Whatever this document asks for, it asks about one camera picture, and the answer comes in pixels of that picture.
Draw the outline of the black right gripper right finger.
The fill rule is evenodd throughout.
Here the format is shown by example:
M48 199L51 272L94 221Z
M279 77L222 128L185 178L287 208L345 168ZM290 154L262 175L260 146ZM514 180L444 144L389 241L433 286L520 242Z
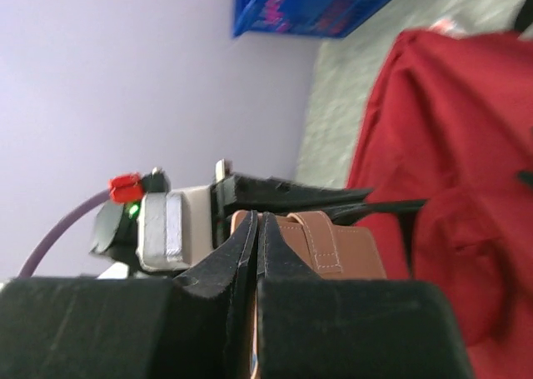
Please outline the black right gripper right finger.
M349 378L473 377L456 319L436 287L387 275L359 286L351 299Z

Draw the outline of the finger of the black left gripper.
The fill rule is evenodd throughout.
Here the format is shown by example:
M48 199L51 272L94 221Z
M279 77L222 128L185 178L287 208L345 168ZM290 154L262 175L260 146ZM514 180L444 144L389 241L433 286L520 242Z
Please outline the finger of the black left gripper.
M368 202L356 199L332 199L290 201L286 203L289 212L324 212L334 223L351 225L372 213L405 214L418 212L426 204L426 199L394 202Z
M232 174L212 185L216 212L296 212L361 202L371 189L312 187L277 178Z

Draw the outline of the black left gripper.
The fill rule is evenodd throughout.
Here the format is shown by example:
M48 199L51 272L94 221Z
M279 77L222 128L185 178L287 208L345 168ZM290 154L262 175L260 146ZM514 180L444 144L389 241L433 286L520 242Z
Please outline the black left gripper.
M216 248L214 186L172 188L161 169L109 182L110 199L94 222L91 253L132 272L173 275Z

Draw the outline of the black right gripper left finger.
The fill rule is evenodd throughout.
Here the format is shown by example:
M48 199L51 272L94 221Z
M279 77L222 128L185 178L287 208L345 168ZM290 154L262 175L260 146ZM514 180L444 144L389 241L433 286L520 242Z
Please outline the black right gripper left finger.
M259 219L174 277L13 279L4 378L247 378Z

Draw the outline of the brown leather wallet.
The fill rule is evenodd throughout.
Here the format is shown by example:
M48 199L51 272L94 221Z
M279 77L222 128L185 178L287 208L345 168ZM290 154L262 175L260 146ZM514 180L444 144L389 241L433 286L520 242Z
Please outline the brown leather wallet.
M349 378L353 301L387 277L370 231L322 211L259 216L253 378Z

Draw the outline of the red backpack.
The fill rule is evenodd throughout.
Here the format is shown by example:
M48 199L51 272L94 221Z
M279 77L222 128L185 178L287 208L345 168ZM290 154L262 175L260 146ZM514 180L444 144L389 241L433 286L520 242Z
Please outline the red backpack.
M531 377L531 41L402 32L347 184L370 202L423 201L413 276L448 298L477 377Z

